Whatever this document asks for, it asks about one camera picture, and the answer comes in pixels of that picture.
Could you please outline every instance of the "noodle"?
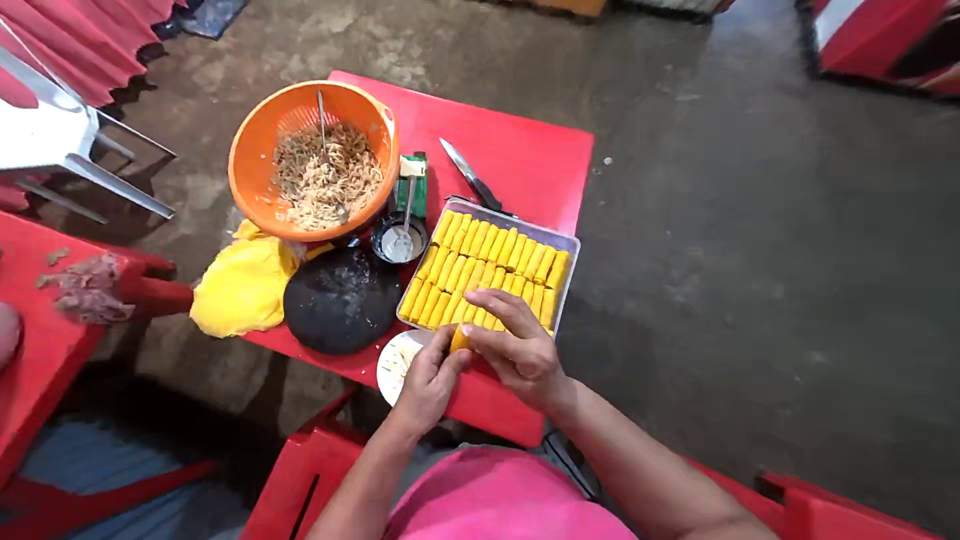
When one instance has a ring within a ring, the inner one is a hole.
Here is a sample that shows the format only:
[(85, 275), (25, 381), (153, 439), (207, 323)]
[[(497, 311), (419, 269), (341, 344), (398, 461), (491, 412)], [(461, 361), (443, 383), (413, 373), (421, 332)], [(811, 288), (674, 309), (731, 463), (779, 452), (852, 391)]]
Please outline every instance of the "noodle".
[(367, 136), (349, 125), (327, 124), (326, 152), (317, 126), (285, 135), (274, 150), (276, 170), (271, 182), (280, 190), (280, 201), (290, 205), (276, 213), (298, 231), (319, 231), (341, 222), (339, 204), (355, 215), (383, 184), (383, 174)]

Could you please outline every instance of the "white plastic chair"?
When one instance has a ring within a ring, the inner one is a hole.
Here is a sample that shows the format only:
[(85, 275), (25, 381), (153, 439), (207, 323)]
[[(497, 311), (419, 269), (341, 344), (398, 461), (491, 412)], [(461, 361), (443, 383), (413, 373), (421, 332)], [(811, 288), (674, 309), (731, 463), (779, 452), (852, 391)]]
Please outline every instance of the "white plastic chair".
[[(21, 109), (0, 100), (0, 171), (33, 173), (66, 169), (167, 219), (173, 217), (173, 209), (91, 161), (90, 150), (93, 141), (97, 140), (109, 150), (123, 155), (128, 162), (135, 158), (133, 152), (100, 133), (103, 119), (172, 157), (176, 154), (87, 105), (52, 72), (48, 70), (54, 81), (44, 77), (3, 47), (0, 47), (0, 68), (20, 81), (37, 100), (36, 109)], [(35, 185), (20, 182), (17, 184), (45, 196), (34, 189)]]

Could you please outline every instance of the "hand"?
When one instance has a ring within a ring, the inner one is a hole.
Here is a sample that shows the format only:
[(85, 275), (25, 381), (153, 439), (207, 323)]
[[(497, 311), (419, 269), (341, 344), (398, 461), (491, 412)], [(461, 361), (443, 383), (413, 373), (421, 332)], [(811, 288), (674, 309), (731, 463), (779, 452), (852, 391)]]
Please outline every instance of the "hand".
[(495, 315), (510, 331), (464, 325), (470, 347), (517, 397), (551, 417), (574, 405), (573, 379), (560, 366), (557, 346), (521, 298), (495, 289), (469, 292), (465, 298)]
[(456, 325), (440, 327), (430, 343), (414, 356), (400, 397), (390, 413), (391, 418), (418, 439), (440, 422), (457, 376), (470, 362), (470, 351), (466, 349), (446, 355), (456, 328)]

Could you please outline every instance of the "orange colander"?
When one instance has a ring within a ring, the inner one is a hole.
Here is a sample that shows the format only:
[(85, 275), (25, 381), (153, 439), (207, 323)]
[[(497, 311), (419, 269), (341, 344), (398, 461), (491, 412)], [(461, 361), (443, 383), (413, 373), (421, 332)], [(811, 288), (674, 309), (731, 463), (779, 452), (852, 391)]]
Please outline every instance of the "orange colander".
[[(370, 203), (352, 214), (347, 223), (330, 229), (303, 232), (294, 224), (276, 219), (286, 207), (270, 182), (274, 149), (284, 134), (320, 122), (317, 92), (324, 95), (324, 122), (347, 122), (365, 131), (380, 163), (383, 184)], [(383, 208), (396, 183), (400, 145), (394, 114), (370, 94), (352, 85), (332, 81), (307, 81), (278, 91), (260, 102), (240, 124), (230, 146), (228, 175), (233, 200), (253, 223), (280, 238), (299, 242), (329, 240), (363, 226)]]

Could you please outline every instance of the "pink shirt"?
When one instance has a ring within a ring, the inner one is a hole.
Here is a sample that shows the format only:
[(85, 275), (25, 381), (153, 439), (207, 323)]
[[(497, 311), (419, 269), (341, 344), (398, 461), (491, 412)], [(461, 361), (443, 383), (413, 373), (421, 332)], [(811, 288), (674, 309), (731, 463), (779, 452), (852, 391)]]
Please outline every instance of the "pink shirt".
[(403, 494), (384, 538), (636, 539), (568, 477), (519, 450), (468, 448), (440, 460)]

